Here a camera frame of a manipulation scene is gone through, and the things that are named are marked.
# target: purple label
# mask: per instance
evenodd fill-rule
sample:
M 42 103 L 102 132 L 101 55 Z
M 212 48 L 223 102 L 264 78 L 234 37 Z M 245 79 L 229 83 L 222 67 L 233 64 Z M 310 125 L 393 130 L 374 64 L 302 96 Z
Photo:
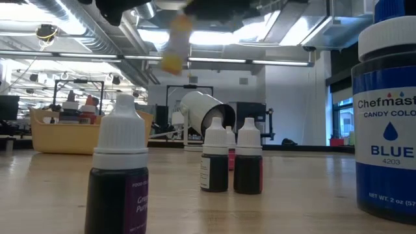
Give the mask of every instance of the purple label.
M 149 175 L 127 178 L 125 184 L 124 234 L 145 234 L 148 219 Z

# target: dark liquid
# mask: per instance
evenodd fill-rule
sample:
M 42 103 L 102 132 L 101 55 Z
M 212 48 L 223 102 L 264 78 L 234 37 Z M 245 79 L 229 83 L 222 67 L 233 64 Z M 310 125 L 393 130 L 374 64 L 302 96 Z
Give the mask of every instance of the dark liquid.
M 262 190 L 262 156 L 237 155 L 234 167 L 234 191 L 241 194 L 260 194 Z
M 85 234 L 145 234 L 148 179 L 147 168 L 91 169 Z
M 207 192 L 225 192 L 228 189 L 228 155 L 202 155 L 201 189 Z

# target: wooden table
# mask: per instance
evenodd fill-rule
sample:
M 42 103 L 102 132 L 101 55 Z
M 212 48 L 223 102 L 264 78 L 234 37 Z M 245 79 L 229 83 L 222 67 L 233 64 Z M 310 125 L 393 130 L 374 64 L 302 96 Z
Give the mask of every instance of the wooden table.
M 91 156 L 0 156 L 0 233 L 83 233 Z M 199 189 L 199 153 L 151 149 L 149 234 L 408 233 L 356 207 L 352 155 L 266 151 L 264 193 Z

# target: yellow basket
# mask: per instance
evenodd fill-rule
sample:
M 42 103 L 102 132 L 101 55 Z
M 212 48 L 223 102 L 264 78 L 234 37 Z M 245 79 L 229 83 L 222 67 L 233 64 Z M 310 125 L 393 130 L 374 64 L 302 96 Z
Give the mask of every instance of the yellow basket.
M 58 112 L 29 108 L 31 113 L 32 143 L 36 151 L 42 153 L 71 153 L 91 155 L 98 143 L 99 124 L 46 124 L 44 118 L 59 118 Z M 137 113 L 145 121 L 146 145 L 149 140 L 153 115 L 142 111 Z

